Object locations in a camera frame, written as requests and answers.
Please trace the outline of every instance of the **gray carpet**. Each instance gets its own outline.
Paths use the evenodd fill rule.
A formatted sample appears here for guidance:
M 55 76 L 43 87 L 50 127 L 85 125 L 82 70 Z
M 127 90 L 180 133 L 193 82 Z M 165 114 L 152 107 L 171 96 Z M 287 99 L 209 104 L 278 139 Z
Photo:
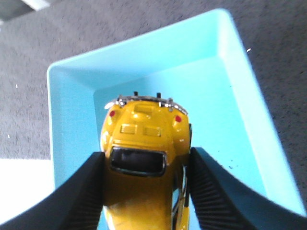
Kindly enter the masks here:
M 231 12 L 251 47 L 250 61 L 307 204 L 305 0 L 63 0 L 3 24 L 0 158 L 49 159 L 46 70 L 52 62 L 218 7 Z

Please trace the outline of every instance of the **chrome trim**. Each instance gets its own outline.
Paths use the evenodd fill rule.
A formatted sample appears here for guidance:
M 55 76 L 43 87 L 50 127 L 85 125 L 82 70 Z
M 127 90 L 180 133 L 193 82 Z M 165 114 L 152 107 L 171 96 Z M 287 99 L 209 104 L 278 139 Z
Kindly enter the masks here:
M 117 99 L 114 99 L 105 105 L 105 109 L 111 108 L 113 105 L 117 104 L 120 107 L 124 107 L 128 102 L 131 101 L 147 101 L 147 102 L 158 102 L 160 107 L 166 107 L 170 112 L 173 109 L 177 109 L 184 115 L 188 115 L 188 112 L 179 104 L 173 102 L 172 98 L 163 99 L 151 96 L 122 96 L 120 95 Z

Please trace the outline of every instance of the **toy car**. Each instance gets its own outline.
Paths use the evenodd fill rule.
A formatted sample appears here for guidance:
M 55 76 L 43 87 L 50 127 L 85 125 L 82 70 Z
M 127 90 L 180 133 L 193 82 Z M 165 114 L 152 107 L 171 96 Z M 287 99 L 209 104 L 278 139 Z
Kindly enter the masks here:
M 187 230 L 191 127 L 172 99 L 119 96 L 101 131 L 104 213 L 110 230 Z

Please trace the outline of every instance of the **taillight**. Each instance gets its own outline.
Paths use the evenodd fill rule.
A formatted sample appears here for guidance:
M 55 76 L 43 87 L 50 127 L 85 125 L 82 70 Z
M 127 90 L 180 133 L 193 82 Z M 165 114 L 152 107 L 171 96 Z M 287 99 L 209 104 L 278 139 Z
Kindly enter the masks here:
M 181 117 L 177 115 L 177 116 L 175 117 L 175 121 L 181 122 Z
M 110 117 L 113 117 L 114 115 L 115 115 L 115 111 L 113 110 L 110 112 Z

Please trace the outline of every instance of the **light blue plastic tray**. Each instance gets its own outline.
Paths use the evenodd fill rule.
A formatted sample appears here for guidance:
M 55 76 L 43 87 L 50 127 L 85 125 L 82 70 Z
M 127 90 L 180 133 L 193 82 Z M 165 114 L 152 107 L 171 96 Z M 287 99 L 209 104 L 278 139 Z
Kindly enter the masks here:
M 225 10 L 56 62 L 47 79 L 56 187 L 100 150 L 107 102 L 133 91 L 161 92 L 189 111 L 193 146 L 203 147 L 260 194 L 305 215 L 246 51 Z M 190 229 L 199 229 L 193 211 Z

